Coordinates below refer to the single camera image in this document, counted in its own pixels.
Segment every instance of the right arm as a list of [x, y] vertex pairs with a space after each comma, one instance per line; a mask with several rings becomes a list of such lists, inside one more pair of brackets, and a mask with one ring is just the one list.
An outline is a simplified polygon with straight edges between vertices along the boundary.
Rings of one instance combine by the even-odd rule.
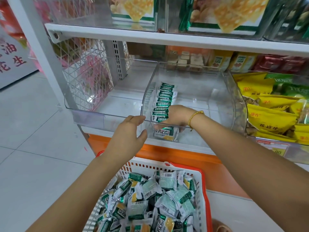
[[[186, 126], [195, 112], [170, 106], [168, 120], [161, 123]], [[284, 231], [308, 231], [309, 172], [203, 114], [195, 115], [191, 126], [242, 189]]]

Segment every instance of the hand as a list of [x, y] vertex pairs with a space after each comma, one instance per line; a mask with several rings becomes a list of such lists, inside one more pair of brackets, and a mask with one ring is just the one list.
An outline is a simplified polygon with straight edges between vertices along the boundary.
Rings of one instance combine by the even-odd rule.
[[143, 130], [139, 137], [136, 137], [137, 126], [144, 122], [145, 116], [128, 116], [118, 125], [105, 152], [111, 155], [114, 160], [122, 163], [128, 162], [142, 148], [147, 139], [147, 130]]
[[191, 116], [196, 113], [196, 110], [182, 105], [172, 105], [168, 108], [168, 119], [160, 122], [160, 125], [155, 125], [155, 129], [161, 129], [167, 125], [187, 126]]

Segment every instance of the cracker image on box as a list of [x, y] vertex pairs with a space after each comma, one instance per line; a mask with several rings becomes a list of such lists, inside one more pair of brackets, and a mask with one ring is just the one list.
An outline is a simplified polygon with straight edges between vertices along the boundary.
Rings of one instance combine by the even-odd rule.
[[138, 23], [155, 23], [158, 0], [109, 0], [112, 19]]
[[254, 35], [269, 0], [193, 0], [188, 31]]

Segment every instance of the gold bracelet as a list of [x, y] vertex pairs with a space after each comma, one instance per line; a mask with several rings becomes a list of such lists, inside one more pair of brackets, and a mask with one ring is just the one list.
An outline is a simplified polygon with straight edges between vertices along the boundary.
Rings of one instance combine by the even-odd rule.
[[189, 125], [189, 127], [191, 128], [190, 131], [193, 130], [193, 128], [191, 127], [191, 120], [192, 120], [192, 118], [193, 118], [196, 114], [204, 114], [204, 112], [203, 112], [203, 111], [198, 111], [198, 112], [194, 113], [194, 114], [190, 117], [189, 122], [188, 122], [188, 125]]

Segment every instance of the left arm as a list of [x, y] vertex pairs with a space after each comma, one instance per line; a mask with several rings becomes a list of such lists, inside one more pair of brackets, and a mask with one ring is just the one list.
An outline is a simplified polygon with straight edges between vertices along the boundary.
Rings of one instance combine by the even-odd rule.
[[147, 131], [136, 137], [136, 129], [144, 120], [144, 116], [128, 116], [116, 129], [105, 152], [91, 161], [26, 232], [82, 231], [107, 184], [142, 148]]

